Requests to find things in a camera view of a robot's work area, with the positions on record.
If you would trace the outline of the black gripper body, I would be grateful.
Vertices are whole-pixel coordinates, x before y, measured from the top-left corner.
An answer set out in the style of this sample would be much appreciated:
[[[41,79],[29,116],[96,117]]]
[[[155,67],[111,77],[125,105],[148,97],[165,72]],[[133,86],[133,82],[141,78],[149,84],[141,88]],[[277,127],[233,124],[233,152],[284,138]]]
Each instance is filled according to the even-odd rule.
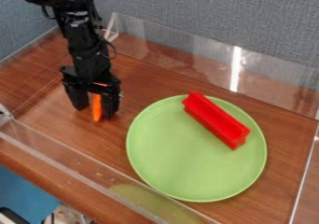
[[[73,66],[63,66],[60,68],[63,73],[63,84],[65,87],[65,93],[71,99],[88,94],[89,92],[97,94],[111,94],[116,98],[121,93],[121,81],[111,74],[111,70],[105,69],[99,75],[76,73]]]

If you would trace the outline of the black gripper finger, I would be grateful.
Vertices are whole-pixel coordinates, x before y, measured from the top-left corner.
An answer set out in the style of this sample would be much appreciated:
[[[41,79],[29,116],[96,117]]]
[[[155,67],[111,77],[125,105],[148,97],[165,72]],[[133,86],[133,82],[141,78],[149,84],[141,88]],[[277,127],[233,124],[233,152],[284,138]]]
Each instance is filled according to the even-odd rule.
[[[112,119],[120,107],[120,94],[117,92],[101,95],[103,118]]]
[[[64,84],[68,99],[77,110],[88,107],[88,94],[84,84]]]

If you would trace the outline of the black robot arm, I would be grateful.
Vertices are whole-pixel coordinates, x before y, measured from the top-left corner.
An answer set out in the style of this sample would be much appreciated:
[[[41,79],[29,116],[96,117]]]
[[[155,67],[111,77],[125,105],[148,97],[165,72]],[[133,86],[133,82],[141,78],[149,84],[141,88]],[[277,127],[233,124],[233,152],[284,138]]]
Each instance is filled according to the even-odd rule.
[[[117,51],[101,36],[103,18],[93,0],[25,0],[40,6],[57,22],[73,64],[60,68],[63,85],[73,107],[92,108],[96,121],[111,119],[120,108],[121,81],[111,73]]]

